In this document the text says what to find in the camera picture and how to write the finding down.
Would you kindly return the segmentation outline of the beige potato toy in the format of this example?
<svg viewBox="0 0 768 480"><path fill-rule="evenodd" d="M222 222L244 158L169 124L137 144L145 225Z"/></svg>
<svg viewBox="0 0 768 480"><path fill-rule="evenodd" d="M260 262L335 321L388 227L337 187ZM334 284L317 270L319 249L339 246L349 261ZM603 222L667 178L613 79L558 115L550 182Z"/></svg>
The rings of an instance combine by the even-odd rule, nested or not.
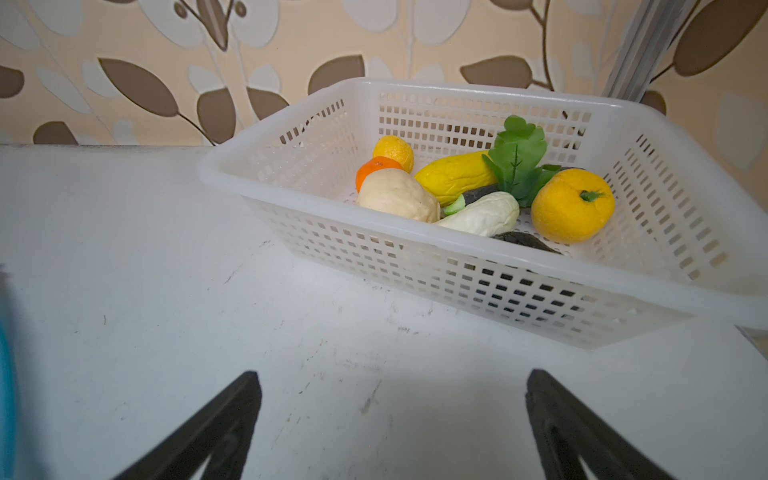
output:
<svg viewBox="0 0 768 480"><path fill-rule="evenodd" d="M434 195L400 169L382 169L369 174L358 194L357 204L402 218L434 223L441 207Z"/></svg>

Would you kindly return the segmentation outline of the white radish with green leaves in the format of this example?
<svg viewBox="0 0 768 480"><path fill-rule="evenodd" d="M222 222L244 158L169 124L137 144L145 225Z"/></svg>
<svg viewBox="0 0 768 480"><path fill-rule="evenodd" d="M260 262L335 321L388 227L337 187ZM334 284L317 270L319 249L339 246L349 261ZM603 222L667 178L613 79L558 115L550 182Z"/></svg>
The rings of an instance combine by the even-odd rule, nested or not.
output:
<svg viewBox="0 0 768 480"><path fill-rule="evenodd" d="M556 165L541 163L548 148L541 127L512 115L504 122L504 130L495 137L493 147L484 156L497 177L491 190L485 187L476 200L461 194L444 209L445 217L437 222L451 230L492 237L514 229L520 211L530 208L539 190L561 171Z"/></svg>

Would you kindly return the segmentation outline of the clear zip bag blue zipper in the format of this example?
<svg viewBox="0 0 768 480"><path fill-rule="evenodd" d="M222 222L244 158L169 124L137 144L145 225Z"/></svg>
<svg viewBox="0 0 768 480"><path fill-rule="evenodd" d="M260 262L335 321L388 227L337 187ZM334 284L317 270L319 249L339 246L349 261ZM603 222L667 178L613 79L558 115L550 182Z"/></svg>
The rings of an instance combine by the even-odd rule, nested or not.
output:
<svg viewBox="0 0 768 480"><path fill-rule="evenodd" d="M4 275L1 275L1 478L12 479L16 460L16 381L14 358L7 333L9 300Z"/></svg>

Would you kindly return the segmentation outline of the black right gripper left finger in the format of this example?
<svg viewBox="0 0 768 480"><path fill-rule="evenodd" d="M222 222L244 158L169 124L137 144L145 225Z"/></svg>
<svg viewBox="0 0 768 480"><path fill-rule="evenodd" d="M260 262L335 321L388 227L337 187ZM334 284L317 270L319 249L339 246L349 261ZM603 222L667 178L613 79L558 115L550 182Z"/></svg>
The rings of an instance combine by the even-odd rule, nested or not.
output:
<svg viewBox="0 0 768 480"><path fill-rule="evenodd" d="M239 479L262 403L258 374L245 371L119 479Z"/></svg>

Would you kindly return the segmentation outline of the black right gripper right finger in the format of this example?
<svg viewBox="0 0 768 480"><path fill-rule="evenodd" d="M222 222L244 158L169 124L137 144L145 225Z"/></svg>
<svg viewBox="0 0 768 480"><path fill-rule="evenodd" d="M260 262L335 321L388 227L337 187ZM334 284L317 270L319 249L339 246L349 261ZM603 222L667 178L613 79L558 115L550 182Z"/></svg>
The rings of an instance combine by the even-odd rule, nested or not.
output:
<svg viewBox="0 0 768 480"><path fill-rule="evenodd" d="M541 465L548 479L669 479L543 369L527 379L526 408Z"/></svg>

